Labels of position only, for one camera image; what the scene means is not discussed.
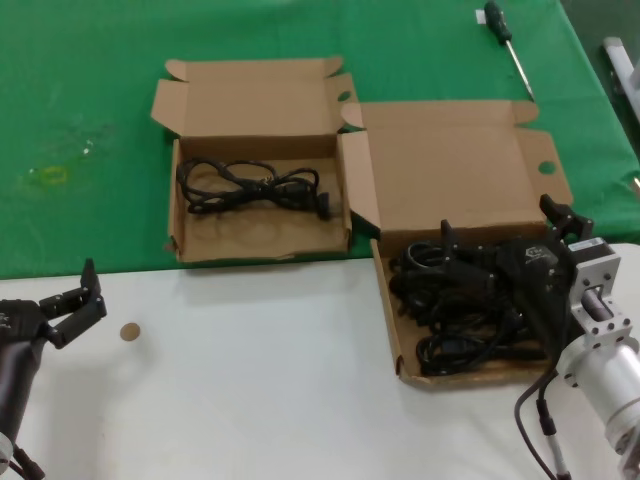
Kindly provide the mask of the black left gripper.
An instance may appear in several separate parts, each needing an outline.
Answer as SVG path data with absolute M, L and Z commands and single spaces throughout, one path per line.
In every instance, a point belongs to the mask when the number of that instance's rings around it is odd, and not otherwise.
M 62 349 L 107 315 L 94 261 L 85 261 L 78 288 L 45 298 L 1 301 L 1 433 L 17 436 L 48 340 Z

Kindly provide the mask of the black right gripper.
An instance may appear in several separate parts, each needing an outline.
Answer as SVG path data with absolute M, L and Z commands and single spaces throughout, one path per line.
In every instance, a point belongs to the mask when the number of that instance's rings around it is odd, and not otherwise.
M 549 223 L 547 235 L 517 237 L 497 247 L 460 246 L 454 228 L 442 220 L 441 269 L 449 279 L 493 295 L 496 266 L 528 328 L 550 358 L 557 360 L 569 341 L 572 324 L 568 296 L 574 269 L 565 243 L 568 237 L 591 239 L 594 223 L 548 194 L 540 197 L 539 207 Z

